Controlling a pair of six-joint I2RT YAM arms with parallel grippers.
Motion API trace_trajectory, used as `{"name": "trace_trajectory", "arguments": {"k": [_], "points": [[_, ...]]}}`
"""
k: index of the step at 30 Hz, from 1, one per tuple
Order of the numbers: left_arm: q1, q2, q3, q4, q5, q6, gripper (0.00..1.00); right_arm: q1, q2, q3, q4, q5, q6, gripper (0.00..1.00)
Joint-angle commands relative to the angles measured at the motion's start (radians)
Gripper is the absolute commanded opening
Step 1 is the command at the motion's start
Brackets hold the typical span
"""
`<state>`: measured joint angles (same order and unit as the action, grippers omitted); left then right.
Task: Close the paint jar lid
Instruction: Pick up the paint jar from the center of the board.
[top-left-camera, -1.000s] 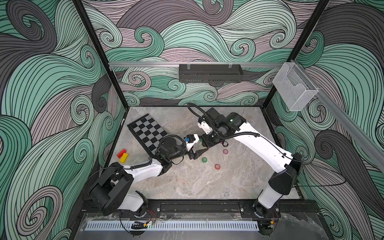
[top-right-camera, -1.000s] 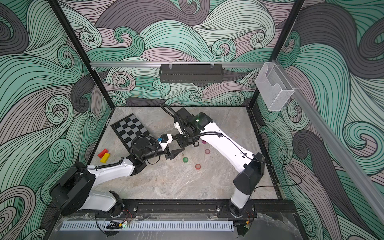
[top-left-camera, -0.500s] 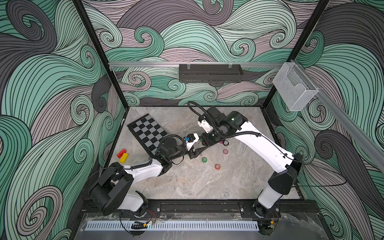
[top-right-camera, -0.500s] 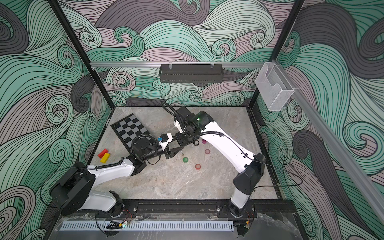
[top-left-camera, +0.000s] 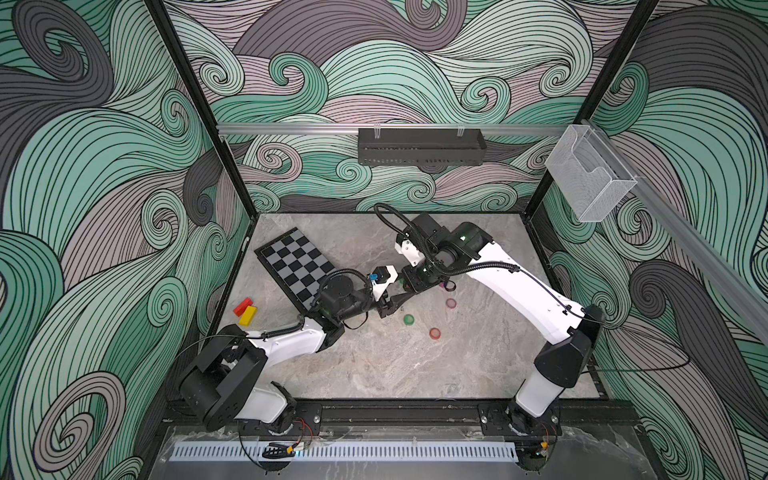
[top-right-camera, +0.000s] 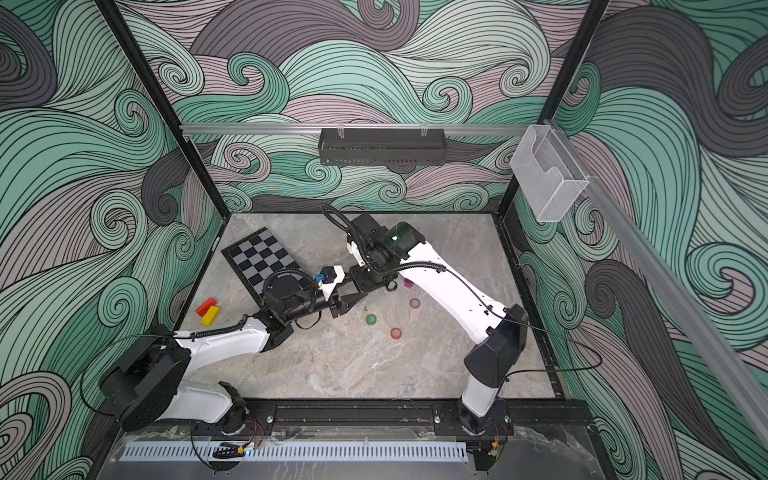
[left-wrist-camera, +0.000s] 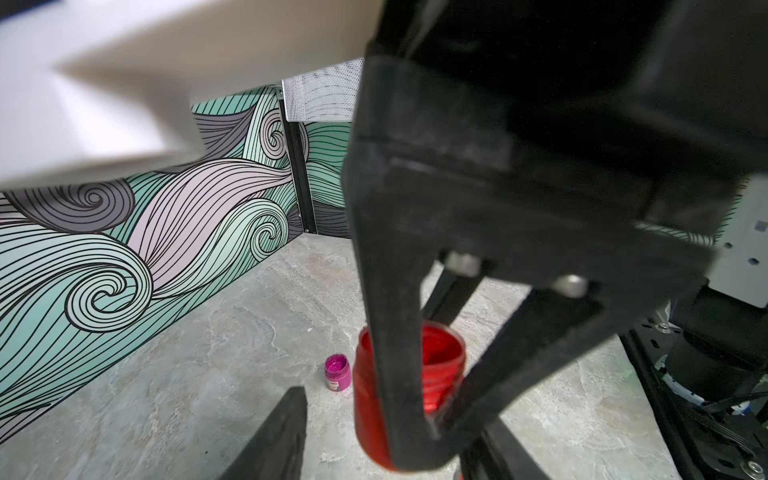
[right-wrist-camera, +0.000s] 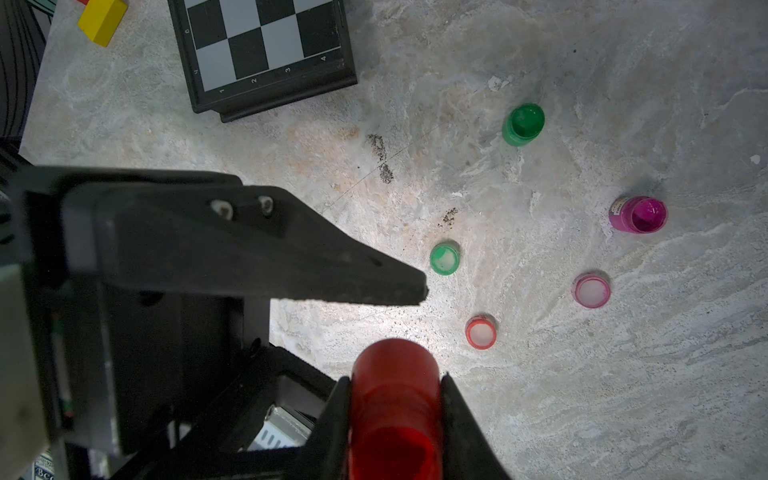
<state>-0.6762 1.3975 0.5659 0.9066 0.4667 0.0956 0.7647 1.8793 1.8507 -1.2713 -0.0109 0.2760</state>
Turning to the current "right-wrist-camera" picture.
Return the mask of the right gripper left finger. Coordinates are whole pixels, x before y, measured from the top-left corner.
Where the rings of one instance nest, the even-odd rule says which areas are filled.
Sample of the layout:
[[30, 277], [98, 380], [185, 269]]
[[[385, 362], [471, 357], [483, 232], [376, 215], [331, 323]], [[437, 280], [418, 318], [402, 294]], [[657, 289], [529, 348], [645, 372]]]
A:
[[345, 479], [351, 379], [341, 377], [299, 455], [300, 479]]

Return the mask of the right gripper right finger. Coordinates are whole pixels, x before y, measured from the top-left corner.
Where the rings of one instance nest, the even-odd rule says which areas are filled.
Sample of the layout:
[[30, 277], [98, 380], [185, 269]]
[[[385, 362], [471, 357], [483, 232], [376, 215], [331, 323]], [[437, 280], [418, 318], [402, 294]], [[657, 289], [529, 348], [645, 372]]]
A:
[[509, 480], [449, 374], [441, 379], [443, 478]]

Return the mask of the red paint jar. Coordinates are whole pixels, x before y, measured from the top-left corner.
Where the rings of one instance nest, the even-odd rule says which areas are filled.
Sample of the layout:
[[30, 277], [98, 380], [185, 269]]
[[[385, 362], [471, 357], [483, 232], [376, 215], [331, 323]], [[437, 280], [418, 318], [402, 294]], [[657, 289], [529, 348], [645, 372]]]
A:
[[349, 423], [349, 478], [443, 477], [439, 368], [422, 346], [386, 339], [358, 356]]

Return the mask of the red jar lid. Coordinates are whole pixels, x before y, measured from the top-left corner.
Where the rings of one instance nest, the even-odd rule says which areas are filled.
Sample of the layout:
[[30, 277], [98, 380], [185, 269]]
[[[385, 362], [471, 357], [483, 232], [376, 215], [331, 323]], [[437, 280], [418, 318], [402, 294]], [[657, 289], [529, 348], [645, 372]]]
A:
[[497, 339], [496, 321], [488, 315], [475, 315], [466, 324], [465, 336], [473, 348], [490, 349]]

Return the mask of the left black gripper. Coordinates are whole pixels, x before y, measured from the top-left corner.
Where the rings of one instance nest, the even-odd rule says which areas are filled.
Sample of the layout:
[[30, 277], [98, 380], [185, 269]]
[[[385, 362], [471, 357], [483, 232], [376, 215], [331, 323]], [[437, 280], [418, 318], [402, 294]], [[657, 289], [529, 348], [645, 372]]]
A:
[[304, 447], [227, 453], [281, 375], [333, 382], [259, 339], [271, 299], [410, 306], [425, 274], [288, 191], [231, 175], [32, 167], [8, 194], [48, 428], [68, 450], [128, 458], [123, 478], [300, 479]]

